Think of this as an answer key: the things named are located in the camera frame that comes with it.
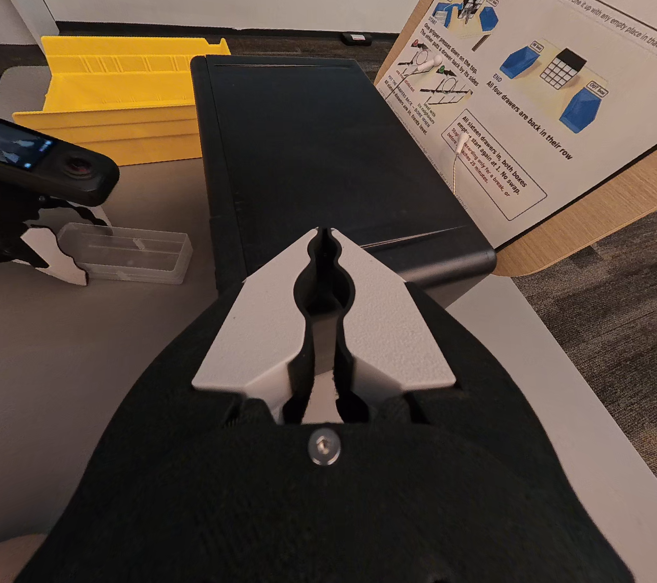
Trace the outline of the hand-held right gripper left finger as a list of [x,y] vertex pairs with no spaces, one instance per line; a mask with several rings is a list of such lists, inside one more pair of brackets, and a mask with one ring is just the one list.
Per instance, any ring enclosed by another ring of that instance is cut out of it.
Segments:
[[242,283],[192,386],[267,405],[276,423],[303,417],[314,381],[314,348],[303,308],[316,274],[313,228]]

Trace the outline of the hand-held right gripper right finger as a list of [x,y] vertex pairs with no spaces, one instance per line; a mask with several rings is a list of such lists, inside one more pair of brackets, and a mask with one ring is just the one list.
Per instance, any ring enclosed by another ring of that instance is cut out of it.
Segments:
[[410,392],[454,388],[456,376],[405,280],[337,229],[328,237],[344,304],[333,368],[343,422],[367,422],[385,401]]

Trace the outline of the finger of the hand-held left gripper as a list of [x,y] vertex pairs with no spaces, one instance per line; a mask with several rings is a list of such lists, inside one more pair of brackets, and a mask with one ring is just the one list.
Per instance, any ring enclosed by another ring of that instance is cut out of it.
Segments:
[[21,234],[21,241],[34,253],[26,260],[33,268],[66,283],[88,285],[88,274],[61,250],[51,228],[30,226]]
[[88,227],[90,234],[112,236],[112,225],[102,206],[86,207],[75,203],[64,203],[62,206],[72,210],[82,223],[90,225]]

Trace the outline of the clear plastic drawer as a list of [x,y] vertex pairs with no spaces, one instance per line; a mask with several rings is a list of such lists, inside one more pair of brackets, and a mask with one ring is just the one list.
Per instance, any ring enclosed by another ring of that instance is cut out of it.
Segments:
[[184,233],[68,223],[56,238],[98,280],[181,284],[193,255]]

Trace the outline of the yellow plastic bin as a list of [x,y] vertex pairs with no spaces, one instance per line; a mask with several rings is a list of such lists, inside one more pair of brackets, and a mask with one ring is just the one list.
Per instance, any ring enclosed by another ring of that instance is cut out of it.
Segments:
[[109,156],[117,165],[201,157],[191,60],[230,55],[226,40],[73,37],[41,39],[51,71],[41,111],[14,122]]

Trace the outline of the black drawer cabinet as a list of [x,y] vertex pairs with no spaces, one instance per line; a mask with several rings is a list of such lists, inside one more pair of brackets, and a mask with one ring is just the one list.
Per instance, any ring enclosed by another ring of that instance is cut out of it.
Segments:
[[497,257],[353,60],[199,55],[191,61],[216,287],[311,228],[336,228],[449,304]]

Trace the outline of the instruction poster on board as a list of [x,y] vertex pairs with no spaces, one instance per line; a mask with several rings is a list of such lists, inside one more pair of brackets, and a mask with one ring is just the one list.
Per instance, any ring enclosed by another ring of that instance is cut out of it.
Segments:
[[540,272],[656,211],[656,145],[497,251],[493,275]]

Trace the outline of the white instruction poster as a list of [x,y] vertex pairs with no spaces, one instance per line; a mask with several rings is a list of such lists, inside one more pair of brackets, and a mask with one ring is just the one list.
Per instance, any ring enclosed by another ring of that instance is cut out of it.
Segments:
[[656,0],[429,0],[376,83],[500,249],[656,144]]

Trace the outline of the person's leg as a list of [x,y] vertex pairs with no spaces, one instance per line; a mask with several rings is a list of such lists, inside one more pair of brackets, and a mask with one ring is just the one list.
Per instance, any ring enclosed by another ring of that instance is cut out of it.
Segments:
[[27,534],[2,541],[1,582],[13,582],[46,537],[46,534]]

